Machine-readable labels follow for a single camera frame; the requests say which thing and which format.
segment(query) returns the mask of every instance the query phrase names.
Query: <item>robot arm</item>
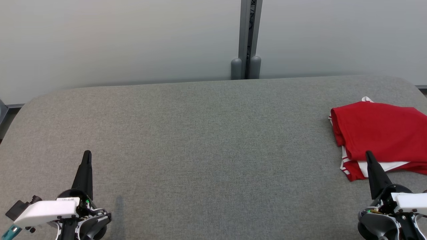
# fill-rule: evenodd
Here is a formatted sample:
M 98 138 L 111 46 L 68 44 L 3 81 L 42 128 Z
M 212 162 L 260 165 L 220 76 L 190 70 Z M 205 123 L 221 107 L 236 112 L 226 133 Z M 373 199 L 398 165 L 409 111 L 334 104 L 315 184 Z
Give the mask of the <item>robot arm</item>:
M 427 214 L 427 193 L 393 184 L 371 151 L 366 160 L 374 201 L 359 213 L 360 235 L 366 240 L 426 240 L 417 220 Z
M 6 213 L 14 224 L 2 236 L 12 240 L 24 228 L 31 233 L 34 226 L 48 223 L 58 228 L 56 240 L 99 240 L 111 222 L 111 213 L 93 203 L 91 152 L 85 151 L 72 188 L 55 201 L 33 196 L 31 202 L 18 201 Z

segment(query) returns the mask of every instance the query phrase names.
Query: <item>floor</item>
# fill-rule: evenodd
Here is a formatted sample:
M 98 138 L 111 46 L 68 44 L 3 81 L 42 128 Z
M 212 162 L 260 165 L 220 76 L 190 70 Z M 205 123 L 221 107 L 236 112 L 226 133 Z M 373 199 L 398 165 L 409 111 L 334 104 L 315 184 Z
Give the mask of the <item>floor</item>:
M 420 89 L 420 91 L 427 98 L 427 89 Z M 16 114 L 18 114 L 19 110 L 20 108 L 9 109 L 8 114 L 6 115 L 3 123 L 0 125 L 0 143 L 3 140 L 4 135 L 6 134 L 7 129 L 9 129 L 10 124 L 12 123 Z

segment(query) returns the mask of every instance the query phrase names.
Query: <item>red cloth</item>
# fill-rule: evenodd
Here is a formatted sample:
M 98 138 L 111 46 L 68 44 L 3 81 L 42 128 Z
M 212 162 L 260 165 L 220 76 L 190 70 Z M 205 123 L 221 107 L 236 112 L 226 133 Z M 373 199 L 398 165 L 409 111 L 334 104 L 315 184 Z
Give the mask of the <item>red cloth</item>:
M 409 162 L 395 169 L 427 175 L 427 116 L 423 113 L 374 102 L 356 102 L 330 113 L 336 142 L 354 160 L 344 163 L 350 181 L 365 179 L 356 161 L 366 161 L 367 150 L 379 162 Z

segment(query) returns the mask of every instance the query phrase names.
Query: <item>gray fabric surface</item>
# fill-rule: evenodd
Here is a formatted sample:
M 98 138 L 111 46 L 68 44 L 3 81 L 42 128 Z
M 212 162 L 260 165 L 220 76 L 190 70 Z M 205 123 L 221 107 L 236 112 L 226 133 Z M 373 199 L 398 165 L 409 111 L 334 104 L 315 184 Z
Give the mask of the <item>gray fabric surface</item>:
M 383 76 L 82 88 L 38 97 L 0 145 L 0 212 L 55 199 L 92 151 L 94 200 L 112 211 L 104 239 L 362 239 L 367 180 L 339 169 L 327 119 L 360 101 L 413 106 L 412 84 Z M 390 173 L 414 192 L 427 176 Z M 1 230 L 11 224 L 0 217 Z M 54 239 L 45 226 L 32 236 Z

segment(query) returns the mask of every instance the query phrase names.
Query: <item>white partition panel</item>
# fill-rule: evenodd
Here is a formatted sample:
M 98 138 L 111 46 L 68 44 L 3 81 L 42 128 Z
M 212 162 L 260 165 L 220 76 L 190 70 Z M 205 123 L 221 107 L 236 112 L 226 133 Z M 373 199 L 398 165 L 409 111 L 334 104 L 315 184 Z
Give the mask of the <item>white partition panel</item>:
M 0 2 L 0 98 L 58 89 L 230 79 L 240 1 Z
M 427 1 L 264 0 L 260 78 L 381 74 L 427 85 Z

